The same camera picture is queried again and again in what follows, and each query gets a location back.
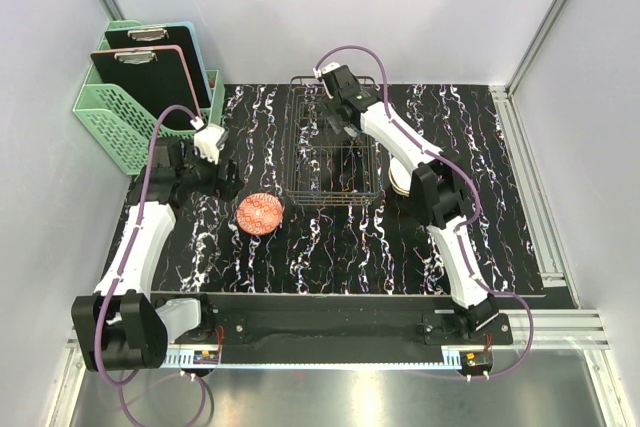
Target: clipboard clip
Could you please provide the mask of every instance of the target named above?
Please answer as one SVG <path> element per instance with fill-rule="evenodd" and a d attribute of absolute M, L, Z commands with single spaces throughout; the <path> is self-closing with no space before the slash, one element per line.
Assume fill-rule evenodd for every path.
<path fill-rule="evenodd" d="M 116 60 L 123 64 L 147 64 L 156 60 L 156 53 L 152 50 L 133 50 L 114 54 Z"/>
<path fill-rule="evenodd" d="M 147 27 L 146 29 L 132 29 L 127 32 L 127 35 L 139 42 L 151 42 L 153 40 L 160 40 L 169 38 L 167 29 L 163 27 Z"/>

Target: white arm segment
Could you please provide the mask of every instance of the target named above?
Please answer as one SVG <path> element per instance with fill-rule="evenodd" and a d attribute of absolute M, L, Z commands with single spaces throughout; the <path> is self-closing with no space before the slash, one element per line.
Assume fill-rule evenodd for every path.
<path fill-rule="evenodd" d="M 420 163 L 428 164 L 433 161 L 433 157 L 424 154 L 423 150 L 439 154 L 442 149 L 424 140 L 392 108 L 390 108 L 390 112 L 395 121 L 420 142 L 421 148 L 418 148 L 407 139 L 406 135 L 389 121 L 382 102 L 372 105 L 360 116 L 362 131 L 382 143 L 391 155 L 397 158 L 407 172 L 411 174 Z M 451 283 L 453 301 L 468 309 L 485 300 L 487 292 L 469 276 L 469 271 L 458 245 L 458 235 L 453 230 L 455 226 L 464 220 L 466 219 L 463 217 L 456 217 L 447 223 L 447 228 L 444 230 L 435 226 L 429 226 L 427 230 L 433 236 L 438 246 L 438 251 L 444 260 L 444 267 Z M 460 229 L 460 234 L 462 235 L 465 251 L 468 252 L 467 257 L 471 267 L 474 272 L 478 272 L 478 275 L 480 275 L 467 229 Z"/>
<path fill-rule="evenodd" d="M 198 327 L 202 320 L 198 299 L 172 299 L 157 308 L 156 313 L 167 329 L 169 343 Z"/>
<path fill-rule="evenodd" d="M 117 277 L 118 266 L 133 234 L 139 208 L 139 205 L 135 205 L 129 209 L 129 218 L 124 227 L 118 252 L 94 292 L 106 295 L 113 279 Z M 122 280 L 116 287 L 114 295 L 124 295 L 128 290 L 135 290 L 145 294 L 147 298 L 150 297 L 151 282 L 158 265 L 160 252 L 162 252 L 162 247 L 175 224 L 176 217 L 170 205 L 163 205 L 159 202 L 145 203 L 140 232 L 138 232 L 133 244 Z"/>
<path fill-rule="evenodd" d="M 423 154 L 422 150 L 430 150 L 436 154 L 442 151 L 442 149 L 418 135 L 393 108 L 389 107 L 389 111 L 393 119 L 420 142 L 421 148 L 418 148 L 411 140 L 407 139 L 402 131 L 389 120 L 382 102 L 372 105 L 360 116 L 360 126 L 365 134 L 370 135 L 384 145 L 391 152 L 391 155 L 400 161 L 407 172 L 413 172 L 418 167 L 418 164 L 428 164 L 433 160 L 433 157 Z"/>
<path fill-rule="evenodd" d="M 465 217 L 455 217 L 447 223 L 446 229 L 442 230 L 430 225 L 427 227 L 427 231 L 433 236 L 438 246 L 438 251 L 442 256 L 444 267 L 449 277 L 449 283 L 451 284 L 451 297 L 453 301 L 461 307 L 468 309 L 485 300 L 487 298 L 487 292 L 469 275 L 467 265 L 464 262 L 460 246 L 458 245 L 458 234 L 453 230 L 456 225 L 465 220 Z M 477 273 L 478 278 L 484 282 L 480 274 L 480 269 L 478 268 L 478 261 L 471 248 L 469 231 L 466 227 L 460 229 L 460 236 L 462 237 L 464 250 L 467 252 L 471 268 Z"/>

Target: cable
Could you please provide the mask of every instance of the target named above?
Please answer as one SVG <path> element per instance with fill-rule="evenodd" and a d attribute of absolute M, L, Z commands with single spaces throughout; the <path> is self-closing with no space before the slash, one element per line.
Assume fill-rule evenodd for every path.
<path fill-rule="evenodd" d="M 195 424 L 198 421 L 198 419 L 202 415 L 202 411 L 204 410 L 204 406 L 207 403 L 207 384 L 205 384 L 204 380 L 202 380 L 200 377 L 198 377 L 195 374 L 191 374 L 190 377 L 191 377 L 191 381 L 192 382 L 194 380 L 198 381 L 198 384 L 200 385 L 200 390 L 202 391 L 202 398 L 200 399 L 200 406 L 198 407 L 198 410 L 196 411 L 196 414 L 193 416 L 193 418 L 189 422 L 184 424 L 184 427 L 191 427 L 193 424 Z M 138 422 L 138 420 L 133 416 L 133 414 L 129 410 L 129 406 L 127 405 L 127 401 L 124 398 L 124 387 L 122 387 L 122 386 L 118 387 L 118 398 L 120 399 L 120 407 L 122 407 L 122 411 L 124 412 L 124 415 L 127 417 L 129 422 L 131 422 L 136 427 L 146 427 L 144 424 L 141 424 L 140 422 Z"/>
<path fill-rule="evenodd" d="M 216 338 L 218 339 L 218 359 L 219 359 L 220 355 L 222 354 L 222 342 L 224 341 L 224 326 L 220 324 L 214 330 L 216 332 Z"/>
<path fill-rule="evenodd" d="M 489 352 L 489 349 L 491 349 L 491 333 L 487 334 L 487 343 L 484 346 L 484 350 L 483 352 Z"/>
<path fill-rule="evenodd" d="M 141 399 L 146 397 L 147 394 L 149 394 L 153 389 L 158 387 L 160 384 L 164 384 L 165 382 L 167 382 L 167 381 L 169 381 L 171 379 L 175 379 L 177 377 L 182 377 L 182 373 L 181 372 L 176 372 L 175 374 L 171 374 L 171 375 L 163 377 L 163 378 L 161 378 L 159 380 L 156 380 L 151 385 L 149 385 L 142 393 L 140 393 L 140 394 L 136 395 L 135 397 L 127 400 L 127 407 L 131 407 L 132 405 L 136 404 L 138 401 L 140 401 Z M 117 412 L 117 411 L 122 410 L 122 407 L 120 406 L 120 402 L 119 401 L 118 401 L 118 405 L 116 405 L 114 407 L 114 406 L 109 405 L 108 401 L 106 401 L 102 396 L 100 396 L 100 402 L 102 403 L 103 407 L 105 409 L 107 409 L 109 412 Z"/>
<path fill-rule="evenodd" d="M 120 398 L 120 406 L 122 407 L 122 411 L 127 416 L 127 419 L 129 419 L 129 421 L 133 425 L 136 425 L 138 427 L 144 427 L 144 426 L 140 424 L 129 411 L 129 408 L 127 407 L 127 403 L 124 398 L 124 390 L 123 390 L 123 387 L 133 380 L 133 378 L 137 375 L 138 371 L 134 370 L 126 379 L 124 379 L 124 372 L 123 372 L 122 374 L 123 378 L 121 378 L 119 381 L 113 380 L 109 376 L 109 374 L 107 373 L 104 367 L 104 361 L 102 359 L 102 334 L 104 329 L 104 323 L 107 317 L 107 311 L 109 310 L 109 304 L 111 303 L 113 294 L 118 286 L 118 283 L 127 265 L 127 260 L 129 259 L 129 255 L 131 255 L 131 251 L 133 250 L 133 244 L 136 241 L 136 238 L 138 236 L 138 231 L 140 230 L 140 226 L 144 218 L 144 204 L 147 198 L 147 192 L 149 191 L 149 183 L 151 180 L 151 169 L 153 167 L 153 152 L 156 146 L 156 141 L 158 140 L 158 135 L 160 134 L 160 128 L 162 127 L 162 123 L 167 118 L 167 116 L 171 112 L 174 112 L 176 110 L 180 110 L 186 113 L 187 115 L 189 115 L 189 117 L 191 117 L 192 120 L 195 119 L 195 115 L 193 114 L 193 112 L 191 112 L 189 109 L 187 109 L 183 105 L 172 105 L 170 107 L 167 107 L 162 112 L 162 114 L 160 114 L 160 117 L 158 117 L 158 120 L 156 121 L 156 125 L 153 128 L 153 133 L 151 134 L 151 140 L 149 142 L 147 168 L 145 169 L 144 179 L 142 181 L 142 192 L 140 194 L 140 204 L 139 204 L 140 208 L 138 209 L 136 223 L 133 227 L 133 232 L 131 233 L 131 237 L 129 237 L 129 242 L 127 243 L 127 246 L 124 250 L 122 259 L 120 260 L 120 264 L 118 265 L 118 270 L 116 271 L 116 274 L 118 275 L 118 277 L 113 279 L 113 281 L 111 282 L 111 286 L 107 291 L 107 295 L 103 299 L 102 305 L 100 306 L 100 312 L 98 314 L 98 320 L 96 325 L 96 336 L 94 338 L 94 344 L 93 344 L 96 367 L 98 369 L 98 372 L 100 373 L 100 376 L 104 379 L 104 381 L 107 384 L 118 388 L 118 391 L 119 391 L 118 395 Z M 206 403 L 206 384 L 200 377 L 192 376 L 191 378 L 192 379 L 195 378 L 198 380 L 200 387 L 202 388 L 202 400 L 200 402 L 200 407 L 198 408 L 196 415 L 187 424 L 185 424 L 184 427 L 191 427 L 193 424 L 196 423 L 200 415 L 202 415 L 202 411 L 204 410 L 204 406 Z"/>
<path fill-rule="evenodd" d="M 507 374 L 513 372 L 515 369 L 517 369 L 525 361 L 525 359 L 531 353 L 531 348 L 533 347 L 533 335 L 534 335 L 534 330 L 535 330 L 535 327 L 533 325 L 533 314 L 531 313 L 531 308 L 529 307 L 527 302 L 520 295 L 516 294 L 515 292 L 500 292 L 500 291 L 497 291 L 497 290 L 494 290 L 494 289 L 490 288 L 488 285 L 485 284 L 485 282 L 483 282 L 483 280 L 480 280 L 480 279 L 478 279 L 476 277 L 476 272 L 474 272 L 473 267 L 471 266 L 471 262 L 469 261 L 469 257 L 467 255 L 467 251 L 464 248 L 464 243 L 462 241 L 462 237 L 459 235 L 459 230 L 462 227 L 466 227 L 467 225 L 470 225 L 473 222 L 475 222 L 476 220 L 478 220 L 478 218 L 480 217 L 480 213 L 482 212 L 482 203 L 480 202 L 480 194 L 478 193 L 478 189 L 476 188 L 475 183 L 466 174 L 466 172 L 464 170 L 462 170 L 456 164 L 451 162 L 449 159 L 446 159 L 446 158 L 442 157 L 441 155 L 438 155 L 437 153 L 430 151 L 429 149 L 424 149 L 422 147 L 422 144 L 420 143 L 420 141 L 418 139 L 416 139 L 409 131 L 407 131 L 402 126 L 402 124 L 400 124 L 399 122 L 397 122 L 393 118 L 393 115 L 391 114 L 391 108 L 389 107 L 389 82 L 388 82 L 388 79 L 387 79 L 387 72 L 386 72 L 386 70 L 384 68 L 384 65 L 382 64 L 382 60 L 380 60 L 380 57 L 378 57 L 378 55 L 375 52 L 373 52 L 372 50 L 370 50 L 370 49 L 368 49 L 366 47 L 362 47 L 362 46 L 359 46 L 359 45 L 344 45 L 342 47 L 336 47 L 335 49 L 330 50 L 329 52 L 327 52 L 318 61 L 318 63 L 316 64 L 316 69 L 320 69 L 320 66 L 322 65 L 322 63 L 329 56 L 335 54 L 336 52 L 340 52 L 342 50 L 360 50 L 362 52 L 365 52 L 365 53 L 369 54 L 371 57 L 373 57 L 373 59 L 378 64 L 378 67 L 380 68 L 380 74 L 382 75 L 382 99 L 383 99 L 383 102 L 384 102 L 384 110 L 385 110 L 385 113 L 387 114 L 387 117 L 389 118 L 389 121 L 398 130 L 400 130 L 400 132 L 402 132 L 407 139 L 409 139 L 416 147 L 418 147 L 423 154 L 426 154 L 426 155 L 434 158 L 435 160 L 438 160 L 439 162 L 445 164 L 446 166 L 450 167 L 469 186 L 469 190 L 471 190 L 471 195 L 473 197 L 473 207 L 474 207 L 473 215 L 469 219 L 467 219 L 467 220 L 461 222 L 460 224 L 456 225 L 455 228 L 454 228 L 454 231 L 456 233 L 458 233 L 458 245 L 460 246 L 460 250 L 462 251 L 462 257 L 463 257 L 464 262 L 466 264 L 467 271 L 469 272 L 469 275 L 474 279 L 476 284 L 478 284 L 478 286 L 480 286 L 480 288 L 483 289 L 485 292 L 487 292 L 487 293 L 489 293 L 491 295 L 494 295 L 496 297 L 511 297 L 511 298 L 517 300 L 524 307 L 525 311 L 527 312 L 527 317 L 529 319 L 529 340 L 527 342 L 527 345 L 526 345 L 526 347 L 524 349 L 523 354 L 520 356 L 520 358 L 511 367 L 509 367 L 509 368 L 507 368 L 507 369 L 505 369 L 505 370 L 503 370 L 501 372 L 497 372 L 496 374 L 492 374 L 491 377 L 499 378 L 499 377 L 502 377 L 504 375 L 507 375 Z M 442 377 L 442 376 L 437 376 L 437 377 L 438 378 L 450 379 L 449 377 Z"/>

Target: green plastic basket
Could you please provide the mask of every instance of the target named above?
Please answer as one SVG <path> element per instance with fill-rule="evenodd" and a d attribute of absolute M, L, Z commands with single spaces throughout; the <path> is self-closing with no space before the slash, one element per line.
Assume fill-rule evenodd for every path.
<path fill-rule="evenodd" d="M 141 24 L 137 21 L 116 21 L 109 23 L 109 28 L 138 25 Z M 108 48 L 109 44 L 103 38 L 99 49 Z M 217 70 L 208 70 L 207 75 L 210 80 L 215 79 L 215 86 L 211 107 L 202 109 L 202 115 L 208 123 L 219 125 L 224 103 L 224 84 Z M 156 119 L 122 87 L 103 84 L 95 67 L 91 66 L 73 112 L 125 174 L 140 173 L 147 161 L 149 140 Z M 193 132 L 162 127 L 160 136 L 189 138 Z"/>

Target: white wall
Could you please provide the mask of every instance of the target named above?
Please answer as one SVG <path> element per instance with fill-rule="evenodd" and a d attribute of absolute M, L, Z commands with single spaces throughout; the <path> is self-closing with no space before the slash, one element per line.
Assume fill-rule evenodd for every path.
<path fill-rule="evenodd" d="M 145 23 L 192 20 L 230 82 L 288 82 L 328 50 L 370 47 L 395 82 L 506 83 L 552 0 L 118 0 Z M 352 68 L 375 74 L 349 54 Z"/>
<path fill-rule="evenodd" d="M 580 298 L 640 419 L 640 2 L 570 0 L 516 93 Z"/>
<path fill-rule="evenodd" d="M 35 426 L 127 179 L 71 112 L 107 22 L 98 1 L 0 0 L 0 12 L 0 423 Z"/>

